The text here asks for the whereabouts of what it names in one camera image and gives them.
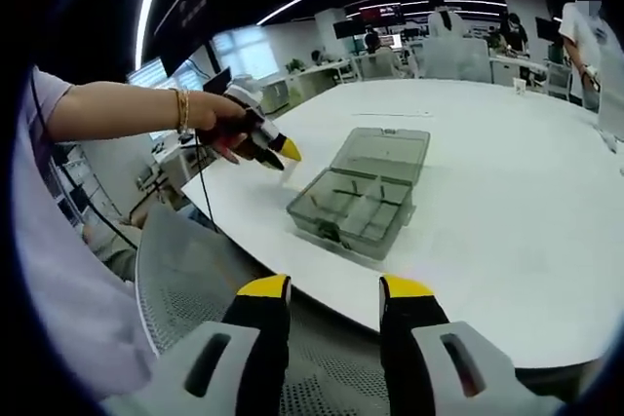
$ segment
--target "gold bracelet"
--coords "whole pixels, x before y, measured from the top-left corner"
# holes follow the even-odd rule
[[[177,126],[175,129],[177,133],[184,134],[188,132],[188,113],[189,113],[189,98],[188,90],[177,90],[170,88],[175,93],[175,100],[177,101]]]
[[[182,101],[183,101],[183,110],[184,112],[182,113],[183,115],[183,119],[182,119],[182,123],[181,123],[181,130],[180,133],[181,134],[186,134],[188,133],[188,115],[190,113],[190,96],[189,96],[189,92],[188,90],[182,90],[181,92],[182,95]]]

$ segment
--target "plastic storage box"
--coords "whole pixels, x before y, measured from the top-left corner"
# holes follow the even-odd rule
[[[289,203],[296,226],[383,260],[413,213],[428,132],[354,129],[331,166]]]

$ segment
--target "round table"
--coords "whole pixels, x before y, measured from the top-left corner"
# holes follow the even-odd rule
[[[286,184],[255,162],[205,170],[215,223],[273,272],[378,330],[378,278],[430,286],[516,367],[601,355],[624,306],[624,177],[596,116],[546,95],[439,80],[341,85],[276,121],[303,161]],[[286,205],[356,127],[431,133],[416,210],[384,261],[297,233]],[[199,177],[185,194],[207,212]]]

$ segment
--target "finger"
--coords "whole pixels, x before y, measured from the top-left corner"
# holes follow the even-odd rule
[[[225,158],[230,163],[232,163],[234,165],[238,165],[239,164],[238,159],[236,159],[236,157],[234,156],[234,153],[232,153],[230,151],[230,149],[227,148],[226,146],[224,146],[222,143],[215,142],[213,144],[213,148],[219,155],[221,155],[223,158]]]
[[[246,133],[239,133],[238,135],[234,135],[232,137],[229,138],[225,138],[223,141],[223,144],[231,149],[235,149],[236,147],[238,147],[241,143],[243,143],[243,140],[245,140],[245,138],[247,138],[248,135]]]
[[[255,150],[255,144],[250,138],[246,138],[234,149],[234,153],[241,158],[245,158],[246,160],[252,160],[254,158]]]
[[[245,117],[245,109],[231,99],[220,95],[208,95],[210,96],[211,109],[217,118]]]

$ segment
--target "box lid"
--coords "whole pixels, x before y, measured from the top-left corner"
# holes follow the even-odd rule
[[[331,162],[335,170],[348,170],[415,184],[420,176],[429,132],[357,128]]]

